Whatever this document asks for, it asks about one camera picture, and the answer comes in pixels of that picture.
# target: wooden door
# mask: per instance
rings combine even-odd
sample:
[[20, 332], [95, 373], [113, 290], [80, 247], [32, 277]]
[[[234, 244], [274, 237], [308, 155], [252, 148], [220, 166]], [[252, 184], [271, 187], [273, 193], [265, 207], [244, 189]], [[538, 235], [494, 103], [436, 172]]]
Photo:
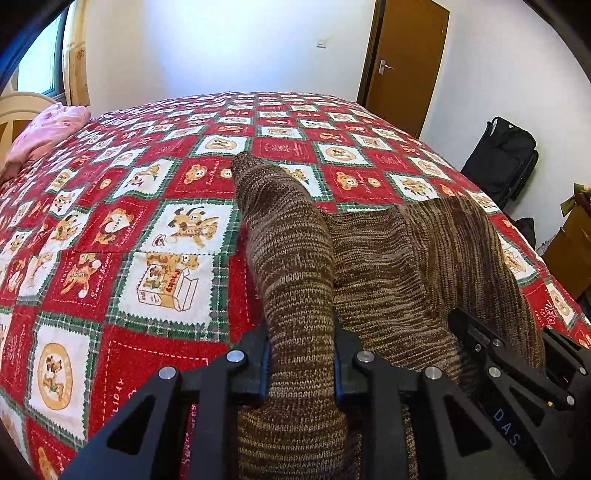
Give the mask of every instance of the wooden door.
[[387, 0], [366, 107], [418, 137], [439, 72], [449, 11], [431, 0]]

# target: brown striped cloth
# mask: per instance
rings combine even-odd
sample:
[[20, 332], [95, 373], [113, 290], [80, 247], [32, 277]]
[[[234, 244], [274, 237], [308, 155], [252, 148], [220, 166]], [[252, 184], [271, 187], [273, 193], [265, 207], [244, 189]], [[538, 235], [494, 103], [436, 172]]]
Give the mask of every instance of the brown striped cloth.
[[[241, 478], [358, 478], [361, 436], [335, 404], [333, 307], [365, 349], [409, 369], [436, 365], [467, 392], [478, 380], [447, 328], [455, 307], [543, 367], [534, 317], [473, 201], [328, 214], [297, 180], [249, 153], [236, 156], [232, 174], [271, 345], [268, 399], [239, 420]], [[409, 419], [407, 449], [415, 478]]]

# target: black bag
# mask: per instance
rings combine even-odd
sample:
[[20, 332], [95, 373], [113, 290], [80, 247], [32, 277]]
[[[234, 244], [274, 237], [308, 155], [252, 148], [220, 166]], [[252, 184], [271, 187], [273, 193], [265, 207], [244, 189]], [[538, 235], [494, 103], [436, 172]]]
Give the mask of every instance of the black bag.
[[497, 116], [462, 168], [462, 174], [503, 209], [515, 200], [538, 161], [531, 134]]

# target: red and white checkered bedspread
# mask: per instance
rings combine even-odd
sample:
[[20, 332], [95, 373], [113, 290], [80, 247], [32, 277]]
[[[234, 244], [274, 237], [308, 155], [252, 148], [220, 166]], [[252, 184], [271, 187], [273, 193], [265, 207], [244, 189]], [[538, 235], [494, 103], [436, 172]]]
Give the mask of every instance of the red and white checkered bedspread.
[[496, 205], [359, 105], [162, 100], [102, 115], [0, 190], [0, 416], [39, 475], [55, 478], [159, 367], [206, 365], [258, 322], [229, 169], [243, 150], [327, 211], [471, 196], [538, 324], [591, 345], [589, 322]]

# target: pink blanket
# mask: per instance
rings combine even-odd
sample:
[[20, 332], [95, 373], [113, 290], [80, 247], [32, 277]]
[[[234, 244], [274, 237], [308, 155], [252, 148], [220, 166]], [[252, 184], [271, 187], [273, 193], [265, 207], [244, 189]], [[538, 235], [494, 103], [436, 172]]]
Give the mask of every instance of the pink blanket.
[[13, 179], [29, 163], [39, 160], [90, 120], [85, 106], [55, 103], [37, 115], [12, 144], [0, 163], [0, 185]]

